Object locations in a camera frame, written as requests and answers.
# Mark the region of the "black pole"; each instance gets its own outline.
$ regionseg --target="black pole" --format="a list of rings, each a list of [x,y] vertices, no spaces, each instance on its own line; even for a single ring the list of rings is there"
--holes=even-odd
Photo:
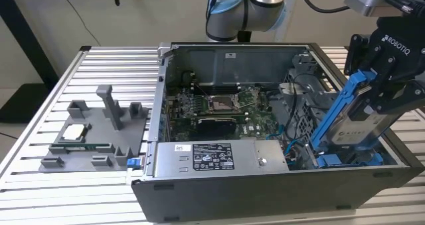
[[[252,31],[237,32],[237,42],[251,42]]]
[[[47,89],[51,91],[59,77],[15,0],[0,0],[0,16],[42,77]]]

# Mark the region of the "blue wire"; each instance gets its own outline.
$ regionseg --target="blue wire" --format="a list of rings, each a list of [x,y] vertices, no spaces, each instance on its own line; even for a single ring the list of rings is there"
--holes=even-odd
[[[281,134],[284,133],[284,125],[279,125],[279,132],[277,134],[269,134],[267,137],[265,137],[265,140],[269,140],[272,136],[280,136]]]
[[[291,147],[293,146],[293,144],[297,142],[297,140],[293,140],[289,145],[288,145],[288,148],[285,150],[285,155],[289,153],[289,150],[291,150]]]

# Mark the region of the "aluminum extrusion table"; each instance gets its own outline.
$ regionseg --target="aluminum extrusion table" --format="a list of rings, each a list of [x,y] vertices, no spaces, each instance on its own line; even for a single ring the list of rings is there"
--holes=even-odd
[[[323,49],[343,69],[347,50],[343,47]],[[43,174],[38,170],[40,159],[67,120],[65,109],[71,100],[87,100],[89,107],[101,107],[101,99],[95,93],[97,85],[112,84],[112,96],[121,106],[137,101],[151,108],[157,70],[156,47],[92,47],[89,51],[79,52],[0,164],[0,225],[151,224],[127,185],[127,172]],[[425,163],[425,114],[420,110],[405,113],[392,129]],[[141,151],[145,150],[147,145],[143,144]],[[425,173],[404,187],[381,191],[355,211],[216,220],[199,224],[425,224]]]

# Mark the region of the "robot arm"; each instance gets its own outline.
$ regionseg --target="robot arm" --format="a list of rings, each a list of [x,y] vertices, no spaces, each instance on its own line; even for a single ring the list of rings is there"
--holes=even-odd
[[[312,147],[323,154],[319,161],[343,148],[377,156],[372,151],[381,134],[405,112],[425,106],[425,2],[384,1],[357,11],[404,15],[381,17],[371,36],[352,37],[345,65],[351,79],[312,136]],[[349,163],[341,160],[340,166]]]
[[[211,0],[207,35],[211,41],[228,42],[240,31],[268,31],[285,16],[284,0]]]

